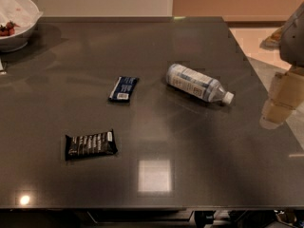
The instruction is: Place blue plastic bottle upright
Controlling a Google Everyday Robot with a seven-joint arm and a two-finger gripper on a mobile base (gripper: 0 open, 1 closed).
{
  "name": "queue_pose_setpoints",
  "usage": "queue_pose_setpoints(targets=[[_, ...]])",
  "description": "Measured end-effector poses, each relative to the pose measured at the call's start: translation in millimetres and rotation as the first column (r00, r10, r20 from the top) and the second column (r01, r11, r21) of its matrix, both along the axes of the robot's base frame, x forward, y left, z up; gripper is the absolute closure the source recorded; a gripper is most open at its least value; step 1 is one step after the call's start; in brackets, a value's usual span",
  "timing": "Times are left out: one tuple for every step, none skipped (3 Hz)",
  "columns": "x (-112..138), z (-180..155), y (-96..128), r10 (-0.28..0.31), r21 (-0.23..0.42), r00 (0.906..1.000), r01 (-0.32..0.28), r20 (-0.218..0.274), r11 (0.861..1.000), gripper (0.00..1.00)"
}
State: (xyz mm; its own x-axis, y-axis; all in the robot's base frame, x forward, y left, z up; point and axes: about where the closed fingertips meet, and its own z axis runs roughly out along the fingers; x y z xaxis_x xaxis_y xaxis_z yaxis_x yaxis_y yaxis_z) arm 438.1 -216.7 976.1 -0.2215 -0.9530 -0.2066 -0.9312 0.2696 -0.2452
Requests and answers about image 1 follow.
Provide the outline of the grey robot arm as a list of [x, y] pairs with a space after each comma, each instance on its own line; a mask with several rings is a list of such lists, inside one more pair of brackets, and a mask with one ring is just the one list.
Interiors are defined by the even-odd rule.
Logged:
[[304, 3], [282, 28], [279, 55], [291, 67], [277, 72], [271, 82], [260, 118], [266, 129], [278, 128], [304, 102]]

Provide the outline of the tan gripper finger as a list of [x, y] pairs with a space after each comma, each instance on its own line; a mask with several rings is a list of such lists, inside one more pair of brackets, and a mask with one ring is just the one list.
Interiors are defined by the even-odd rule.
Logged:
[[278, 128], [303, 102], [304, 67], [291, 66], [284, 73], [277, 72], [262, 108], [260, 125], [266, 129]]

